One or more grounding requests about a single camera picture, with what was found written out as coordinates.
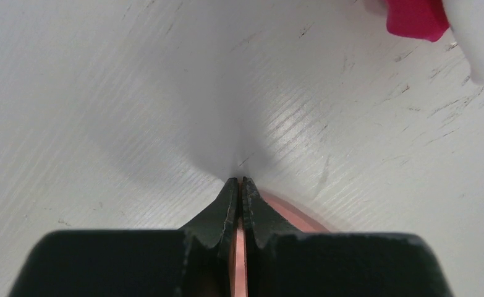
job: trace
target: white object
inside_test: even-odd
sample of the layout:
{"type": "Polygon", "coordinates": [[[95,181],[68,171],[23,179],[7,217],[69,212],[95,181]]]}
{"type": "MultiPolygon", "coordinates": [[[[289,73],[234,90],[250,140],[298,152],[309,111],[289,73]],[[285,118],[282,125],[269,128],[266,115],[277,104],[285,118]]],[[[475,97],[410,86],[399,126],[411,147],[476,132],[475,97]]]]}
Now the white object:
{"type": "Polygon", "coordinates": [[[471,79],[484,85],[484,0],[444,0],[453,35],[471,64],[471,79]]]}

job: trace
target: red object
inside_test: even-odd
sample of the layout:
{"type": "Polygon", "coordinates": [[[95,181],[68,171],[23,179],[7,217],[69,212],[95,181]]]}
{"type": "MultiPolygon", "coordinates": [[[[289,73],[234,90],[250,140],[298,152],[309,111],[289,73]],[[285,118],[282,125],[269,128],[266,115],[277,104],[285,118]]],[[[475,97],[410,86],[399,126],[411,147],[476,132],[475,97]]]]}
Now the red object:
{"type": "Polygon", "coordinates": [[[449,28],[441,0],[386,0],[388,32],[435,42],[449,28]]]}

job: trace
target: pink object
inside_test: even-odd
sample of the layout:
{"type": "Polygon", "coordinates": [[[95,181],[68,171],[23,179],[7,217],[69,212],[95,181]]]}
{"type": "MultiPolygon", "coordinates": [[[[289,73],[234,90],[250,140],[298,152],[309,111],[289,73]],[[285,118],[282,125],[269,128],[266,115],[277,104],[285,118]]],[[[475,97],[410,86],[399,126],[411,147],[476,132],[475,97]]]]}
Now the pink object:
{"type": "Polygon", "coordinates": [[[386,0],[387,29],[402,37],[435,42],[449,28],[442,0],[386,0]]]}

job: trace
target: scratched white surface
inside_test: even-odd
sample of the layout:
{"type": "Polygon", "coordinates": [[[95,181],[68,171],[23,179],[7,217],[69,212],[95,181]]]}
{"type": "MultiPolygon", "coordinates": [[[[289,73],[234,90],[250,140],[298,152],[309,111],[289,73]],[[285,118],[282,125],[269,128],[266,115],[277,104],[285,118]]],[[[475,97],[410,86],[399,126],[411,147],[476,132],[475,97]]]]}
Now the scratched white surface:
{"type": "Polygon", "coordinates": [[[0,0],[0,296],[45,233],[178,227],[243,174],[421,235],[484,296],[484,88],[450,33],[384,27],[362,0],[0,0]]]}

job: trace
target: red cloth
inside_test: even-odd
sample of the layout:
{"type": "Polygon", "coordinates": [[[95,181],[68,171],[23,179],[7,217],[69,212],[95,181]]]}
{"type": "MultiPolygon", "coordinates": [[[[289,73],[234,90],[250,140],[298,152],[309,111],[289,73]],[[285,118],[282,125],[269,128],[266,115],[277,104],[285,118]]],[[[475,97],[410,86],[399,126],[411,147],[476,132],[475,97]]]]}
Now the red cloth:
{"type": "Polygon", "coordinates": [[[449,28],[442,0],[386,0],[388,32],[435,42],[449,28]]]}

